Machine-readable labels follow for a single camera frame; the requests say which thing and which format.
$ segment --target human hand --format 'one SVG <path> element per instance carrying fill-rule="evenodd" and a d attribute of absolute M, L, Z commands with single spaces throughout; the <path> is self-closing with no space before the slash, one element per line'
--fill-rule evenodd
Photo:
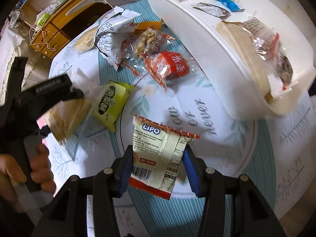
<path fill-rule="evenodd" d="M 39 155 L 30 162 L 33 170 L 31 178 L 35 183 L 40 184 L 42 190 L 54 193 L 56 184 L 53 181 L 53 173 L 50 169 L 51 164 L 48 159 L 48 148 L 43 144 L 39 144 L 37 151 Z M 0 154 L 0 196 L 10 202 L 18 212 L 22 212 L 8 177 L 18 183 L 26 182 L 26 176 L 16 160 L 11 155 Z"/>

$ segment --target silver bolt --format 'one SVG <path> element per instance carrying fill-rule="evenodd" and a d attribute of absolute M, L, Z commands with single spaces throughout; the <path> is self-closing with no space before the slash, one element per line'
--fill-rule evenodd
<path fill-rule="evenodd" d="M 72 181 L 72 182 L 75 182 L 75 181 L 77 181 L 78 180 L 78 177 L 76 176 L 76 175 L 72 175 L 71 177 L 70 177 L 70 181 Z"/>
<path fill-rule="evenodd" d="M 207 169 L 205 169 L 205 172 L 208 174 L 214 174 L 215 173 L 215 169 L 212 167 L 208 167 Z"/>
<path fill-rule="evenodd" d="M 112 174 L 113 169 L 111 169 L 110 167 L 107 167 L 106 169 L 103 170 L 103 173 L 105 173 L 106 175 Z"/>
<path fill-rule="evenodd" d="M 240 180 L 244 181 L 244 182 L 247 182 L 249 180 L 249 177 L 247 175 L 241 175 L 240 176 Z"/>

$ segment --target blue gripper pad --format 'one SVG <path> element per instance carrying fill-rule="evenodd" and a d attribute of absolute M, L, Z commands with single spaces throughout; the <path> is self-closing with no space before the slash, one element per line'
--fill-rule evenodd
<path fill-rule="evenodd" d="M 192 155 L 193 155 L 192 151 L 188 151 L 188 147 L 186 147 L 183 153 L 183 164 L 184 164 L 185 171 L 189 179 L 191 189 L 195 193 L 195 195 L 199 197 L 201 194 L 201 190 L 199 186 L 199 176 L 196 171 L 195 165 L 192 162 L 192 159 L 191 159 Z"/>
<path fill-rule="evenodd" d="M 123 172 L 120 176 L 120 188 L 119 188 L 119 195 L 122 197 L 124 192 L 126 192 L 128 183 L 130 181 L 130 177 L 133 170 L 133 150 L 129 150 L 127 148 L 123 159 L 126 159 L 126 164 L 123 169 Z"/>

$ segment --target white storage bin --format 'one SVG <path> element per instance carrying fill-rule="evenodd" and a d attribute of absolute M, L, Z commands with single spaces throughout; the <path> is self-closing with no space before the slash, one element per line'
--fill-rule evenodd
<path fill-rule="evenodd" d="M 282 45 L 293 68 L 289 88 L 269 104 L 237 53 L 215 30 L 219 18 L 192 8 L 213 0 L 148 0 L 191 52 L 219 94 L 228 114 L 236 120 L 285 115 L 309 88 L 314 77 L 313 49 L 295 24 L 268 0 L 236 0 L 245 8 L 234 12 L 227 21 L 245 21 L 255 16 L 280 34 Z"/>

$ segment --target yellow-green wrapper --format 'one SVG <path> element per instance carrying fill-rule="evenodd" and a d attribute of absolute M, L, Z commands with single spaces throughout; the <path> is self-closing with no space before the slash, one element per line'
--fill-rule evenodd
<path fill-rule="evenodd" d="M 123 110 L 133 86 L 109 81 L 102 91 L 102 97 L 94 108 L 94 115 L 99 123 L 111 132 L 116 131 L 115 121 Z"/>

